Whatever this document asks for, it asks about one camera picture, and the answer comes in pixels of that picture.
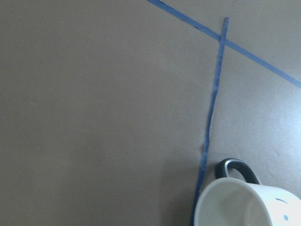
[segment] floor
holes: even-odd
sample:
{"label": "floor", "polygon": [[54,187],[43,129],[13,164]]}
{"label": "floor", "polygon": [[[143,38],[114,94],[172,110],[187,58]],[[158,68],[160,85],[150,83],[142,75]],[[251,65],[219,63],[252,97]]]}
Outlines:
{"label": "floor", "polygon": [[[164,0],[301,81],[298,0]],[[0,224],[188,225],[218,41],[147,0],[3,1]],[[223,158],[301,197],[301,88],[226,47]]]}

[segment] blue tape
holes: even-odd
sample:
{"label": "blue tape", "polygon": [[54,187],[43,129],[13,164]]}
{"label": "blue tape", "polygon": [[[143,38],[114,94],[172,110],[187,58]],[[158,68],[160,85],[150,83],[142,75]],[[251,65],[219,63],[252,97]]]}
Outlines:
{"label": "blue tape", "polygon": [[198,197],[200,195],[202,182],[204,180],[205,173],[206,173],[206,165],[207,165],[207,159],[208,159],[208,149],[209,149],[209,144],[210,144],[210,127],[211,127],[211,122],[212,122],[212,116],[213,116],[213,111],[214,111],[215,100],[216,100],[216,96],[217,96],[217,93],[218,93],[218,87],[219,87],[219,84],[220,84],[220,77],[221,77],[221,71],[222,71],[222,58],[223,58],[223,55],[224,55],[225,41],[226,41],[227,30],[228,30],[228,23],[229,23],[229,18],[226,17],[225,21],[224,21],[224,25],[222,27],[222,35],[221,35],[221,39],[220,39],[220,45],[219,45],[219,48],[218,48],[217,61],[216,61],[215,74],[214,74],[214,81],[213,81],[212,94],[211,94],[211,101],[210,101],[210,107],[209,107],[207,125],[206,125],[205,137],[204,137],[204,149],[203,149],[200,168],[199,168],[199,172],[198,172],[197,187],[196,187],[196,191],[195,191],[194,202],[193,202],[193,206],[192,206],[192,213],[191,213],[191,218],[190,218],[190,225],[191,226],[193,226],[194,210],[195,210],[195,207],[197,205],[197,201],[198,201]]}
{"label": "blue tape", "polygon": [[[190,17],[184,15],[183,13],[177,11],[176,9],[172,8],[171,6],[159,1],[159,0],[147,0],[148,2],[154,4],[155,6],[161,8],[162,10],[166,11],[167,13],[179,18],[180,20],[184,21],[185,23],[197,28],[201,32],[207,34],[208,36],[212,37],[215,40],[220,40],[221,36],[218,33],[215,33],[214,31],[210,30],[206,26],[200,24],[199,22],[191,19]],[[261,66],[265,67],[266,69],[270,70],[271,72],[281,76],[285,80],[289,81],[290,83],[298,86],[301,88],[301,82],[293,78],[292,76],[286,74],[285,72],[277,69],[273,65],[269,64],[268,62],[260,59],[253,53],[245,50],[244,48],[240,47],[239,45],[235,44],[234,42],[230,40],[225,40],[225,45],[228,46],[229,48],[237,51],[238,53],[246,56],[250,60],[253,60],[254,62],[260,64]]]}

